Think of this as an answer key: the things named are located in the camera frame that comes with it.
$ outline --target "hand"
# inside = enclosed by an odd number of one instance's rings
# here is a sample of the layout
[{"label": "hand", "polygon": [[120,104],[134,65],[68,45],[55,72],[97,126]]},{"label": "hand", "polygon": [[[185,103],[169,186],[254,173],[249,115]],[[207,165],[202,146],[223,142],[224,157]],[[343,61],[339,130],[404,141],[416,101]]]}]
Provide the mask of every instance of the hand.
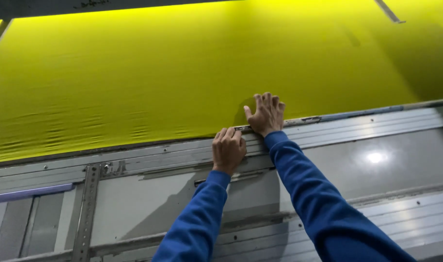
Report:
[{"label": "hand", "polygon": [[234,174],[247,153],[246,141],[241,134],[234,127],[223,128],[217,133],[212,143],[213,170],[225,172],[229,176]]},{"label": "hand", "polygon": [[244,106],[244,112],[254,132],[266,137],[271,132],[283,129],[283,113],[286,104],[280,102],[278,96],[272,96],[269,92],[263,96],[255,94],[253,97],[257,104],[255,114],[252,115],[247,105]]}]

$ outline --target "left hand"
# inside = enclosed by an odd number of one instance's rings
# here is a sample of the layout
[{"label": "left hand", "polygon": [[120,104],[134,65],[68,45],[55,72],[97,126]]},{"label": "left hand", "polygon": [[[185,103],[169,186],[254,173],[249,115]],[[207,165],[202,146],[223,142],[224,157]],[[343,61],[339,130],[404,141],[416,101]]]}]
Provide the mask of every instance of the left hand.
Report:
[{"label": "left hand", "polygon": [[212,143],[213,170],[225,172],[229,176],[234,174],[247,153],[246,141],[241,135],[241,131],[236,131],[234,127],[223,128],[217,133]]}]

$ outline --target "blue long-sleeve shirt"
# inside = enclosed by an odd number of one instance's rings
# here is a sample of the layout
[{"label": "blue long-sleeve shirt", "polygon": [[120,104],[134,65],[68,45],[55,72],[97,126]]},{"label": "blue long-sleeve shirt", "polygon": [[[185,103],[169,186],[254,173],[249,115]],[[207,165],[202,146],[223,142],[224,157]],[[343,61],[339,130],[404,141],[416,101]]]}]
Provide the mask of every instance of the blue long-sleeve shirt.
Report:
[{"label": "blue long-sleeve shirt", "polygon": [[[416,261],[350,206],[286,134],[268,134],[265,144],[322,261]],[[210,261],[229,182],[230,176],[223,172],[209,173],[160,243],[152,261]]]}]

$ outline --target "purple tape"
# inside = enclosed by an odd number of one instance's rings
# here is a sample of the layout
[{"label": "purple tape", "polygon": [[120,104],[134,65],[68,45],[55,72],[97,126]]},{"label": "purple tape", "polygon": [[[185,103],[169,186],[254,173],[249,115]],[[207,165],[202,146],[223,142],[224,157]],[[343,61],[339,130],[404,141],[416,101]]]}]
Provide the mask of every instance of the purple tape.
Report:
[{"label": "purple tape", "polygon": [[73,188],[74,188],[73,184],[63,184],[63,185],[58,185],[58,186],[34,188],[34,189],[27,189],[27,190],[21,190],[21,191],[10,192],[10,193],[3,193],[3,194],[0,194],[0,203],[24,199],[24,198],[30,198],[35,195],[54,194],[54,193],[60,193],[60,192],[64,192],[64,191],[70,191]]}]

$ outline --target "sleeve cuff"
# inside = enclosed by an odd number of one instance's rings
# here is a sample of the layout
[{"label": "sleeve cuff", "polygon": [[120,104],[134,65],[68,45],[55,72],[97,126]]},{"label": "sleeve cuff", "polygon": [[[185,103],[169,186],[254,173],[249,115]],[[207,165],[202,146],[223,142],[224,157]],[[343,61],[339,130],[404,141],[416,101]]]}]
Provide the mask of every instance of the sleeve cuff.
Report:
[{"label": "sleeve cuff", "polygon": [[288,136],[283,131],[271,132],[265,137],[265,145],[269,150],[271,150],[277,143],[283,141],[289,141]]},{"label": "sleeve cuff", "polygon": [[227,173],[215,170],[210,171],[207,179],[205,180],[205,182],[218,184],[225,189],[228,188],[230,181],[231,177]]}]

